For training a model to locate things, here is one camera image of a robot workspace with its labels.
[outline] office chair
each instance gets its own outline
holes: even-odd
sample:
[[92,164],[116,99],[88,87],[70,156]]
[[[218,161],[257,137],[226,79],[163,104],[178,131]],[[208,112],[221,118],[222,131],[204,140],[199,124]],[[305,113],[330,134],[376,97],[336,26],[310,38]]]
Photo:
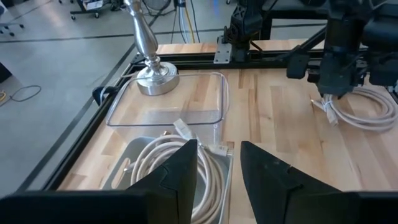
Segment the office chair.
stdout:
[[[1,16],[5,13],[6,9],[2,6],[0,6],[0,18]],[[0,34],[3,34],[4,32],[2,31],[2,28],[5,28],[6,30],[9,31],[9,26],[19,26],[20,28],[24,28],[24,25],[14,23],[14,22],[0,22]],[[11,31],[9,31],[10,36],[14,37],[15,34]]]

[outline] gray tray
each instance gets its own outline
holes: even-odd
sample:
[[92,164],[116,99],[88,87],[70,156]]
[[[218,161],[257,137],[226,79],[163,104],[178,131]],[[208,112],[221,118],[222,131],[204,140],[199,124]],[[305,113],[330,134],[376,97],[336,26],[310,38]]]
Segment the gray tray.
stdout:
[[[138,158],[138,155],[141,153],[141,151],[147,146],[151,141],[153,141],[155,138],[150,138],[150,137],[140,137],[132,140],[128,145],[126,150],[122,153],[121,157],[119,158],[118,162],[115,164],[112,172],[110,173],[107,181],[105,182],[103,186],[103,190],[111,190],[111,189],[118,189],[118,190],[124,190],[130,187],[130,177],[131,173],[130,172],[123,172],[123,169],[129,164],[130,161],[135,161]],[[232,173],[232,162],[233,162],[233,156],[232,155],[227,155],[226,157],[223,156],[218,156],[214,155],[215,159],[220,163],[221,169],[223,170],[223,174],[225,178],[225,186],[226,190],[224,192],[224,195],[222,196],[222,207],[221,207],[221,212],[214,220],[214,224],[216,223],[224,223],[224,211],[228,209],[229,207],[226,206],[226,199],[227,195],[229,192],[229,186],[231,183],[231,173]],[[195,192],[195,200],[194,200],[194,206],[198,205],[200,203],[200,199],[202,198],[203,194],[205,193],[205,185],[202,181],[202,179],[199,179],[200,181],[197,182],[197,188]]]

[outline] coiled cable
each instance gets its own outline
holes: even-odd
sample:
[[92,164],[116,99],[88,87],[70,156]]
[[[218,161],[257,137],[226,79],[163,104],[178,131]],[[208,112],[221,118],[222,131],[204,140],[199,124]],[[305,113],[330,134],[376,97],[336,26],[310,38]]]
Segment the coiled cable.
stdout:
[[382,132],[394,127],[398,118],[398,111],[396,103],[392,99],[365,86],[354,88],[352,94],[364,96],[379,103],[381,105],[381,114],[373,118],[354,116],[336,106],[335,101],[333,101],[333,95],[329,94],[325,94],[320,100],[311,100],[311,102],[326,113],[329,123],[332,125],[338,124],[338,118],[340,118],[352,126],[368,131]]
[[[161,136],[149,143],[131,165],[131,185],[151,173],[175,151],[179,150],[186,139],[172,134]],[[192,210],[191,223],[211,223],[220,213],[221,200],[225,192],[224,175],[220,165],[208,152],[208,148],[198,144],[198,177],[205,183],[205,193],[200,203]]]

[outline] metal bracket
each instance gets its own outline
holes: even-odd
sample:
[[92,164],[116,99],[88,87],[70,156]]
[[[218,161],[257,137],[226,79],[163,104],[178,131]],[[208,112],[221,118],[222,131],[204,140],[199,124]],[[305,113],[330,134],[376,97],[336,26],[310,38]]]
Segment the metal bracket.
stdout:
[[217,51],[214,56],[215,64],[227,64],[231,61],[232,44],[223,43],[223,36],[217,37]]

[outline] gray concrete floor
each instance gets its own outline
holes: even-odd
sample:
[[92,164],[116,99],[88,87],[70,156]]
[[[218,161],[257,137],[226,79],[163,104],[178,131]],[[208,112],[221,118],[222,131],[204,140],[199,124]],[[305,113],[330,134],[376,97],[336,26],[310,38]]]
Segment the gray concrete floor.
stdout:
[[[223,0],[194,0],[197,25],[202,42],[215,42],[229,24],[234,3]],[[0,35],[0,62],[13,77],[0,84],[0,91],[13,93],[22,86],[40,85],[41,93],[23,103],[8,102],[0,107],[0,196],[15,191],[54,145],[83,105],[88,110],[77,116],[79,122],[30,189],[38,189],[49,177],[96,109],[88,101],[94,87],[113,81],[121,74],[137,50],[130,15],[110,12],[105,7],[99,19],[69,11],[76,3],[54,0],[30,0],[9,9],[0,22],[19,22],[25,29],[12,27],[15,37]],[[158,18],[155,33],[172,31],[174,14]],[[275,26],[324,24],[325,21],[282,20]],[[276,27],[272,39],[307,38],[321,26]],[[160,44],[169,44],[171,34],[158,34]],[[173,43],[182,43],[174,34]]]

